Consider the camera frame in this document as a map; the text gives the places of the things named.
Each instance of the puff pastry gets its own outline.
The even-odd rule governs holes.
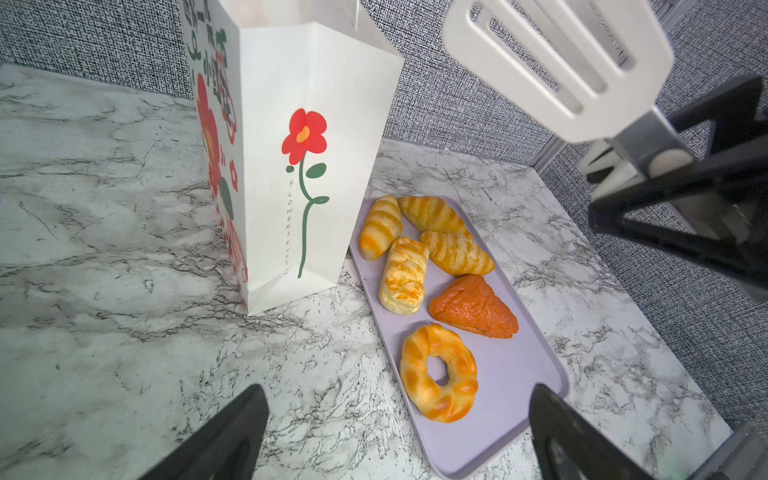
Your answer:
[[[400,237],[392,242],[386,258],[379,301],[398,315],[419,311],[424,301],[429,248],[424,243]]]
[[[510,339],[520,329],[514,313],[479,275],[454,280],[429,304],[429,315],[450,326],[496,339]]]
[[[420,232],[458,233],[474,240],[464,220],[440,197],[403,197],[397,203]]]
[[[435,265],[453,276],[485,275],[495,268],[490,255],[457,233],[424,232],[421,241],[429,247],[429,258]]]
[[[385,195],[373,203],[360,232],[360,253],[366,260],[382,256],[402,233],[402,220],[397,199]]]

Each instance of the bread roll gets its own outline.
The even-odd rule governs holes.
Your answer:
[[[438,385],[427,373],[430,356],[445,361],[447,385]],[[417,329],[402,344],[400,379],[408,398],[426,418],[452,423],[463,419],[475,404],[478,366],[456,333],[433,323]]]
[[[397,199],[385,195],[373,202],[360,232],[360,253],[366,260],[382,256],[395,238],[402,233],[402,221]]]
[[[424,243],[400,237],[392,242],[386,258],[379,301],[398,315],[419,311],[424,301],[429,248]]]
[[[485,275],[495,268],[490,255],[457,233],[424,232],[421,240],[429,247],[429,258],[435,265],[453,276]]]
[[[403,197],[397,203],[420,232],[458,233],[473,240],[464,220],[440,197]]]

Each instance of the textured gray backdrop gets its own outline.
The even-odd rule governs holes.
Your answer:
[[[445,53],[439,29],[450,0],[362,3],[406,58],[385,136],[531,161],[549,133]],[[650,3],[659,9],[664,0]],[[766,25],[766,0],[697,0],[670,34],[677,60],[659,97],[662,111],[736,74],[768,74]],[[191,93],[174,0],[0,0],[0,60]],[[688,136],[698,150],[705,131]],[[542,174],[545,182],[720,413],[750,420],[768,435],[768,306],[754,306],[714,273],[592,234],[591,189],[575,170],[585,149],[566,147]],[[645,215],[670,222],[663,209]]]

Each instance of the orange glazed pastry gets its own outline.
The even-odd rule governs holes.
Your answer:
[[[479,275],[458,278],[429,304],[429,315],[450,326],[510,339],[519,330],[518,319]]]

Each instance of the green stem illustration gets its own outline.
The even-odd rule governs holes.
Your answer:
[[[306,221],[310,215],[310,208],[315,204],[315,199],[306,192],[306,187],[304,187],[304,158],[306,158],[306,152],[304,152],[304,156],[301,157],[299,162],[299,186],[301,187],[301,193],[304,194],[309,203],[304,207],[304,217],[301,220],[301,263],[299,264],[298,278],[301,278],[301,274],[304,271],[304,262],[306,261]]]
[[[304,194],[304,197],[307,199],[306,207],[304,207],[304,217],[301,222],[301,264],[299,265],[299,278],[301,278],[301,274],[304,272],[304,263],[306,262],[306,223],[307,218],[310,215],[310,208],[315,204],[327,204],[329,199],[325,195],[312,197],[312,195],[306,191],[306,187],[304,186],[304,158],[306,158],[306,152],[304,152],[304,156],[301,157],[301,161],[299,162],[299,186],[301,187],[301,193]],[[325,171],[325,164],[316,164],[310,167],[306,172],[306,175],[308,178],[318,178],[321,177]]]

